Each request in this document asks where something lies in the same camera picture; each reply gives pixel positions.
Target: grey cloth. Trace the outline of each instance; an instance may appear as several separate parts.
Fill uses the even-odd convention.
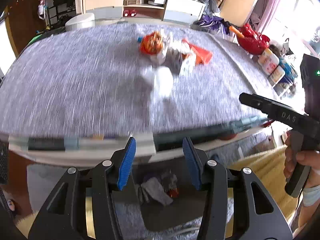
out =
[[[168,99],[153,102],[140,76],[151,62],[137,38],[161,28],[213,57],[175,78]],[[237,44],[187,28],[99,26],[40,40],[22,53],[0,88],[0,131],[83,137],[206,127],[260,114],[240,104],[242,92],[276,99],[259,65]]]
[[[164,206],[170,205],[173,202],[173,199],[164,192],[162,185],[156,177],[148,179],[146,182],[141,184],[141,187],[145,189],[153,199]]]
[[[214,13],[220,12],[220,9],[217,5],[216,0],[200,0],[200,1],[205,4],[203,14],[206,14],[212,17]]]

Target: controller handle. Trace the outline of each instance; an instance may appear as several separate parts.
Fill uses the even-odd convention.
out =
[[[291,148],[293,151],[292,157],[293,161],[296,163],[296,166],[291,177],[287,180],[287,184],[285,185],[284,190],[288,195],[297,198],[299,197],[301,190],[305,186],[305,182],[309,177],[311,167],[297,163],[296,154],[304,150],[316,150],[318,148],[318,143],[314,139],[308,136],[304,136],[303,134],[295,130],[290,131],[290,137]]]

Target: finger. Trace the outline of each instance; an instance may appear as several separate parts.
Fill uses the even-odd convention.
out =
[[[289,172],[293,172],[293,170],[294,170],[294,164],[293,164],[293,162],[291,162],[291,161],[285,161],[284,162],[284,166],[286,167],[286,169],[289,171]]]
[[[290,135],[287,137],[287,139],[285,140],[284,144],[287,145],[287,146],[290,146],[291,145],[291,141],[290,141]]]
[[[293,156],[293,151],[292,148],[290,146],[288,146],[285,151],[284,151],[285,157],[287,161],[292,160],[292,156]]]
[[[284,168],[283,174],[286,178],[290,178],[292,172],[288,171],[287,168]]]
[[[317,151],[302,151],[296,155],[297,162],[320,170],[320,154]]]

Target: storage box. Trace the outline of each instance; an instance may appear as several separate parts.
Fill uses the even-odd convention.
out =
[[[124,0],[123,5],[140,5],[144,4],[144,0]]]

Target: pink curtain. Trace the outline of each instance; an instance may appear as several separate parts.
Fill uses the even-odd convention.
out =
[[[268,0],[266,9],[263,12],[262,18],[256,31],[263,32],[265,28],[269,25],[272,18],[275,15],[275,12],[278,8],[280,0]]]

